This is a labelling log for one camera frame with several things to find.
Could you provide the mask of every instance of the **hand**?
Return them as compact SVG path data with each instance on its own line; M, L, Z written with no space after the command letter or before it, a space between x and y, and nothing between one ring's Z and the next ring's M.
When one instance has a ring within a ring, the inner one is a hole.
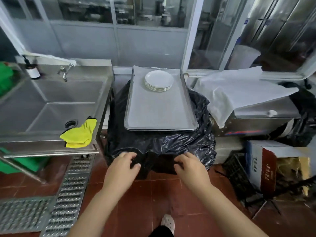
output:
M199 197L205 190L212 187L205 166L195 155L187 152L177 156L174 160L183 164L183 168L180 167L179 164L175 164L174 169L181 181L183 181L195 195Z
M123 152L114 159L107 169L103 190L115 193L118 200L130 188L140 170L140 164L136 164L131 168L132 159L136 155L135 152Z

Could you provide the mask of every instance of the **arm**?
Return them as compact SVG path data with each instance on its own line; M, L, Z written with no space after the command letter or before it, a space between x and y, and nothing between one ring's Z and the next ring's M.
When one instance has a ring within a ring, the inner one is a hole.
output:
M121 153L108 168L103 188L98 192L84 213L71 228L68 237L99 237L112 210L132 185L140 164L130 168L136 153Z
M258 226L214 187L200 160L186 153L175 158L174 168L181 181L200 199L227 237L268 237Z

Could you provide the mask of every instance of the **stack of plates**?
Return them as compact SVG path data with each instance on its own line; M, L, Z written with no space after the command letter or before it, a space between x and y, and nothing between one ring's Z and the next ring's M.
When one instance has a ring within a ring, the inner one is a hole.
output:
M173 76L166 71L151 71L145 76L145 86L152 91L167 91L173 84Z

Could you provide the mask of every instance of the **sink drain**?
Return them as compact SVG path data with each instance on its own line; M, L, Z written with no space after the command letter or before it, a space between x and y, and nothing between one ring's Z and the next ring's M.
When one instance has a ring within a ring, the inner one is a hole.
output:
M76 127L78 124L78 121L77 120L70 120L70 121L67 121L66 124L65 124L65 128L67 129L71 129L73 127Z

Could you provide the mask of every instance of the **black garbage bag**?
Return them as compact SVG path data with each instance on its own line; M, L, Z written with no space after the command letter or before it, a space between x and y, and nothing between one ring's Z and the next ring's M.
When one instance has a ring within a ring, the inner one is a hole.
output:
M209 101L189 89L193 110L198 122L195 131L129 131L124 127L130 81L110 104L105 158L110 165L121 152L136 152L133 164L140 163L138 179L145 179L150 170L176 174L174 158L185 152L197 156L207 169L215 161L215 137L209 121Z
M295 119L290 133L281 139L277 139L277 141L294 147L306 147L316 134L315 96L293 82L283 82L280 85L284 87L297 87L299 89L298 92L289 97L298 109L301 118Z

